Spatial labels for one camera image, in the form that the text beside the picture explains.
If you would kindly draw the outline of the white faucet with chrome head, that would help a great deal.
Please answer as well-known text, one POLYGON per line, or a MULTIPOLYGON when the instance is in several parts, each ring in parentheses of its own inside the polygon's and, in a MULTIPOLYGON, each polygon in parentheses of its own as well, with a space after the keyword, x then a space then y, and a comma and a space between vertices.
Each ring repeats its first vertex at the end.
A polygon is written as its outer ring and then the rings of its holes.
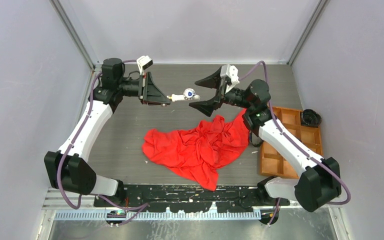
POLYGON ((186 88, 182 94, 172 94, 175 96, 174 102, 179 101, 198 101, 201 97, 196 93, 193 88, 186 88))

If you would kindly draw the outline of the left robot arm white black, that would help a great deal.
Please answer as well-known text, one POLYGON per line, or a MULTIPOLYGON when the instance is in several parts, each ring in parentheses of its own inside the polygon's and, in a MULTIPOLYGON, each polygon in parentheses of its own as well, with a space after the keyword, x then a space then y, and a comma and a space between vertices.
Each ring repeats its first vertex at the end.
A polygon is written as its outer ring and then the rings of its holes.
POLYGON ((125 76, 126 62, 108 58, 92 81, 86 109, 80 121, 57 151, 44 157, 50 184, 80 195, 104 195, 113 206, 121 206, 126 193, 122 182, 98 175, 88 164, 92 147, 102 128, 116 111, 124 97, 138 98, 149 106, 169 105, 171 101, 154 83, 146 69, 153 60, 144 55, 136 61, 139 77, 125 76))

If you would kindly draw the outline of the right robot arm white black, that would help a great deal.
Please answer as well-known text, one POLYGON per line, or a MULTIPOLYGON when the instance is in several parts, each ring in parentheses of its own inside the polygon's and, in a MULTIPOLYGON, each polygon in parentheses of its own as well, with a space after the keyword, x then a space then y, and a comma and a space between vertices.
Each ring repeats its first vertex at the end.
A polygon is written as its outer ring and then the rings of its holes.
POLYGON ((225 64, 194 83, 214 89, 214 97, 189 106, 208 117, 223 104, 245 109, 242 119, 246 128, 272 146, 295 170, 298 179, 275 176, 265 181, 257 192, 259 202, 268 206, 278 198, 297 201, 308 212, 326 204, 349 203, 351 192, 341 179, 339 163, 312 151, 287 130, 273 112, 267 80, 255 79, 246 89, 237 87, 240 81, 238 69, 225 64))

